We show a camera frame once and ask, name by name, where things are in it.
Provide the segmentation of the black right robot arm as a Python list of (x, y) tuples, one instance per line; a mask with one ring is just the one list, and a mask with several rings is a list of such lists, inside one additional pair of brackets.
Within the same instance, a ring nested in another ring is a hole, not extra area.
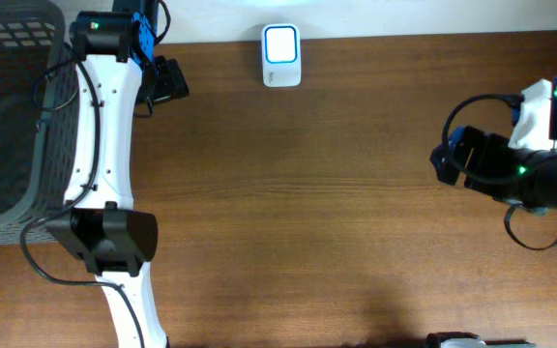
[[(453, 128), (461, 110), (481, 101), (503, 102), (512, 110), (510, 137), (472, 126)], [(482, 94), (462, 101), (448, 116), (429, 160), (438, 181), (453, 186), (463, 176), (466, 188), (508, 205), (503, 223), (515, 240), (516, 211), (543, 216), (557, 210), (557, 76), (519, 94)], [(557, 237), (551, 245), (557, 246)]]

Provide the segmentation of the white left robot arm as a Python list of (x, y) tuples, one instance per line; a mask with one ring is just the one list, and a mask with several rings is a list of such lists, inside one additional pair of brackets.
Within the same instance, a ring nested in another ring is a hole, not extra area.
[(186, 97), (178, 62), (155, 53), (168, 28), (162, 1), (116, 1), (108, 12), (84, 11), (66, 48), (77, 73), (73, 172), (62, 209), (46, 230), (102, 288), (121, 347), (167, 347), (151, 269), (158, 222), (137, 211), (131, 182), (132, 126), (143, 104)]

